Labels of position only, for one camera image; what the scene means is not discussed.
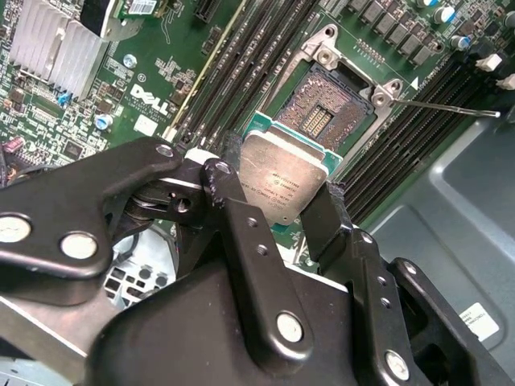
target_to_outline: motherboard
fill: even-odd
[[[473,108],[481,88],[515,88],[509,0],[105,3],[0,1],[3,187],[141,136],[222,154],[231,134],[247,159],[301,154],[359,224],[466,120],[398,101]],[[249,134],[256,112],[270,127]],[[262,175],[302,191],[286,159]],[[270,221],[294,262],[319,186],[303,181],[297,210]]]

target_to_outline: black ram slot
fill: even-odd
[[[235,101],[235,97],[240,97],[241,90],[245,85],[245,80],[249,75],[251,75],[255,64],[259,63],[259,60],[261,59],[262,55],[264,55],[264,53],[267,51],[267,49],[274,41],[277,34],[277,30],[279,29],[281,24],[284,23],[285,18],[287,18],[287,15],[291,12],[291,9],[295,5],[295,3],[296,0],[286,1],[282,4],[279,11],[275,13],[272,21],[270,22],[270,25],[267,27],[266,36],[261,40],[259,47],[257,47],[254,50],[251,58],[248,61],[248,64],[245,66],[244,71],[242,71],[238,75],[238,78],[236,78],[234,83],[230,85],[229,90],[224,96],[223,101],[217,106],[215,112],[213,113],[209,121],[206,123],[203,132],[205,133],[206,138],[210,138],[215,133],[217,128],[216,125],[218,124],[220,119],[222,119],[225,116],[227,108]]]
[[[449,90],[449,93],[455,93],[460,91],[466,82],[463,82],[463,78],[458,77],[454,78],[451,83],[445,88]],[[435,103],[445,105],[448,103],[449,97],[447,94],[443,94],[438,97],[438,100]],[[415,138],[423,138],[426,133],[429,133],[428,126],[434,125],[441,117],[445,117],[445,114],[441,114],[440,111],[431,110],[431,109],[419,109],[417,111],[418,115],[415,118],[409,120],[408,126],[402,132],[397,133],[397,135],[390,139],[387,143],[383,143],[381,146],[381,153],[379,156],[376,156],[376,160],[381,157],[384,162],[371,162],[369,168],[367,169],[368,176],[372,175],[371,179],[355,179],[349,184],[348,189],[352,188],[352,192],[354,193],[354,197],[347,197],[348,204],[351,204],[352,201],[358,196],[357,192],[364,191],[367,189],[372,183],[375,183],[375,179],[383,174],[383,170],[394,160],[402,157],[404,153],[410,152],[410,149],[413,149],[413,143],[411,143]]]
[[[488,75],[473,74],[451,59],[415,100],[445,105],[473,106]],[[371,149],[344,176],[346,204],[359,224],[466,119],[464,115],[407,106]]]
[[[229,120],[225,123],[226,128],[237,127],[237,123],[241,119],[241,116],[247,111],[249,105],[252,103],[254,97],[259,93],[259,90],[263,88],[265,82],[270,74],[270,70],[276,68],[279,65],[279,62],[284,54],[284,51],[288,46],[291,45],[294,37],[297,35],[298,27],[301,22],[306,20],[306,18],[312,13],[318,4],[317,0],[308,0],[304,3],[301,10],[297,13],[295,20],[289,25],[289,27],[284,31],[284,38],[281,40],[281,43],[278,47],[273,51],[272,56],[269,59],[269,63],[271,65],[265,66],[257,75],[256,81],[250,86],[249,91],[245,94],[245,96],[241,99],[240,108],[229,118]],[[216,142],[215,146],[218,146],[224,134],[221,133]]]
[[[222,67],[220,72],[217,71],[217,65],[213,66],[212,74],[210,75],[210,78],[213,79],[213,81],[209,85],[207,82],[204,84],[204,87],[209,86],[210,92],[204,100],[200,101],[200,105],[203,106],[203,108],[197,109],[195,105],[191,109],[192,112],[189,114],[184,114],[180,121],[181,125],[186,121],[188,122],[187,127],[189,128],[188,131],[190,133],[194,133],[199,129],[200,123],[204,121],[208,114],[211,103],[219,96],[219,90],[224,88],[225,82],[229,78],[229,75],[236,68],[247,46],[250,44],[257,32],[262,28],[263,23],[265,23],[269,18],[271,12],[273,11],[273,4],[274,0],[266,0],[259,6],[255,14],[251,16],[249,25],[245,28],[243,36],[241,37],[238,45],[234,50],[233,56],[228,61],[228,63]],[[184,136],[181,142],[185,142],[187,144],[188,141],[189,138]]]

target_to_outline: screw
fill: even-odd
[[[405,261],[404,262],[404,266],[406,267],[408,272],[411,273],[412,275],[416,275],[417,274],[417,269],[415,269],[413,264],[411,264],[409,261]]]
[[[303,338],[303,327],[290,314],[282,313],[277,317],[277,328],[282,337],[288,342],[297,343]]]
[[[31,225],[21,217],[0,217],[0,243],[17,243],[30,234]]]
[[[157,145],[155,149],[165,157],[172,158],[174,156],[174,151],[168,145]]]
[[[217,162],[216,163],[216,168],[218,170],[221,170],[223,171],[224,173],[226,173],[227,175],[230,175],[231,174],[231,170],[229,169],[229,167],[227,166],[227,164],[225,162]]]
[[[88,259],[97,251],[97,242],[88,233],[75,232],[62,239],[61,251],[73,259]]]
[[[410,378],[410,370],[404,359],[395,351],[388,350],[385,354],[386,364],[391,372],[400,380]]]
[[[363,240],[365,240],[366,243],[369,243],[369,244],[373,243],[372,237],[370,237],[368,234],[366,234],[365,232],[362,232],[361,235],[363,236]]]
[[[127,68],[133,69],[136,67],[136,64],[138,64],[138,60],[136,59],[136,56],[127,54],[123,57],[123,65]]]
[[[381,107],[385,104],[385,97],[382,94],[374,95],[372,97],[372,103],[377,107]]]
[[[319,59],[320,64],[327,64],[331,61],[331,53],[329,53],[328,51],[319,52],[317,57]]]

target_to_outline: blue capacitor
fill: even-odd
[[[61,95],[57,97],[57,104],[61,107],[70,103],[72,99],[72,94],[70,92],[63,92]]]
[[[95,117],[95,127],[100,131],[107,130],[113,124],[113,117],[108,114],[99,114]]]

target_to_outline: sticker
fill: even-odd
[[[480,303],[475,303],[462,312],[459,317],[465,322],[480,342],[499,331],[499,326]]]
[[[128,14],[152,14],[158,2],[152,0],[136,0],[129,8]]]
[[[158,128],[158,123],[152,121],[150,118],[145,117],[141,114],[138,117],[138,120],[134,124],[134,130],[139,131],[140,133],[144,133],[149,137],[154,135],[154,131]]]

